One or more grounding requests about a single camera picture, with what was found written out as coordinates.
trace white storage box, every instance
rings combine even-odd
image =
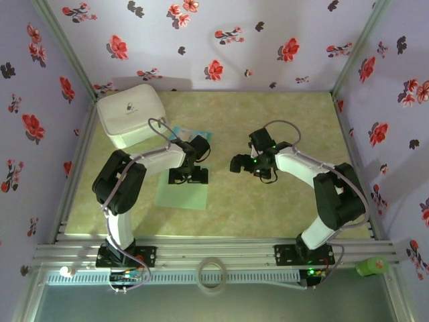
[[[167,123],[166,111],[158,94],[147,84],[103,97],[97,103],[97,111],[107,136],[118,149],[156,136],[147,124],[150,117]],[[154,121],[152,125],[159,132],[167,130]]]

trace gray cable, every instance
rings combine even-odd
[[[115,187],[113,188],[113,190],[110,192],[110,195],[107,197],[105,203],[103,203],[103,205],[101,206],[101,211],[105,214],[106,217],[106,230],[107,230],[107,234],[110,237],[110,240],[112,241],[112,244],[115,246],[115,248],[124,256],[127,256],[128,258],[132,259],[133,261],[139,263],[140,265],[142,265],[147,272],[149,273],[146,277],[146,279],[142,280],[139,284],[130,286],[129,288],[124,288],[123,290],[120,290],[119,288],[113,288],[112,285],[110,284],[110,287],[113,288],[116,292],[127,292],[128,290],[133,290],[134,288],[140,287],[144,284],[146,284],[147,282],[150,281],[151,277],[152,277],[152,273],[149,269],[149,267],[146,265],[146,263],[143,260],[140,260],[138,258],[136,258],[135,256],[132,256],[131,254],[127,253],[125,250],[123,250],[118,243],[115,241],[114,238],[112,238],[112,233],[109,227],[109,212],[107,210],[107,206],[109,205],[109,203],[111,202],[113,196],[115,195],[115,193],[117,192],[119,186],[121,185],[123,179],[125,178],[125,175],[127,174],[127,171],[131,168],[131,166],[133,164],[135,164],[138,160],[140,160],[141,158],[144,158],[146,156],[151,156],[152,154],[157,154],[160,152],[164,152],[167,151],[170,146],[172,145],[171,141],[169,138],[167,138],[164,134],[160,133],[159,131],[157,131],[151,124],[152,121],[155,121],[158,123],[158,126],[163,125],[164,127],[166,127],[170,132],[172,132],[174,134],[174,136],[176,136],[176,138],[179,138],[172,129],[170,129],[165,123],[161,122],[159,119],[154,119],[153,117],[149,118],[147,120],[147,124],[149,125],[149,127],[152,129],[152,131],[154,131],[155,133],[157,133],[159,136],[161,136],[162,138],[164,138],[167,141],[167,146],[163,147],[163,148],[159,148],[159,149],[155,149],[152,151],[148,151],[148,152],[144,152],[138,156],[136,156],[134,159],[132,159],[123,169],[123,172],[121,173],[121,176],[119,177],[118,181],[116,182]]]
[[[358,223],[342,226],[338,231],[336,231],[326,241],[327,244],[330,244],[332,246],[341,247],[341,255],[340,255],[339,259],[335,262],[335,265],[330,269],[330,272],[328,273],[328,275],[322,281],[322,282],[324,282],[334,272],[334,270],[338,267],[338,265],[341,263],[341,260],[344,256],[344,252],[345,252],[345,248],[343,245],[333,244],[330,241],[332,239],[334,239],[343,230],[350,229],[350,228],[356,228],[356,227],[359,227],[359,226],[366,224],[366,222],[368,222],[368,220],[369,220],[369,205],[368,205],[367,199],[365,198],[363,193],[348,178],[343,176],[340,172],[338,172],[334,168],[331,168],[330,166],[326,165],[325,163],[320,162],[320,161],[318,161],[318,160],[316,160],[310,156],[306,156],[306,155],[302,154],[299,150],[296,149],[296,146],[298,145],[298,143],[300,143],[300,141],[302,139],[302,134],[301,134],[301,131],[298,128],[298,126],[296,126],[292,122],[285,121],[283,119],[275,119],[275,120],[270,121],[267,124],[265,124],[264,127],[267,127],[268,125],[273,124],[273,123],[286,123],[286,124],[291,125],[296,130],[296,132],[298,133],[298,139],[292,144],[292,151],[294,151],[295,154],[299,155],[301,158],[305,159],[310,164],[314,164],[318,167],[322,167],[324,169],[327,169],[327,170],[331,171],[332,173],[334,173],[335,175],[337,175],[339,178],[341,178],[344,182],[346,182],[353,189],[353,191],[357,194],[357,196],[362,200],[363,206],[365,208],[365,218],[362,221],[360,221]]]

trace green cylinder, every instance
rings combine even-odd
[[[361,276],[383,274],[387,270],[389,270],[389,262],[381,256],[374,256],[356,264],[357,274]]]

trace floral wallpaper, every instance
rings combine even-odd
[[[0,12],[0,321],[11,321],[54,228],[90,98],[30,1],[0,1]]]
[[[417,321],[429,316],[428,10],[425,0],[393,1],[337,97],[368,199],[404,258]]]
[[[47,2],[95,93],[142,83],[163,91],[329,91],[374,4]],[[363,81],[371,64],[363,64]]]

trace green paper sheet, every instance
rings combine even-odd
[[[206,210],[208,184],[168,184],[168,170],[163,171],[156,191],[155,206]]]

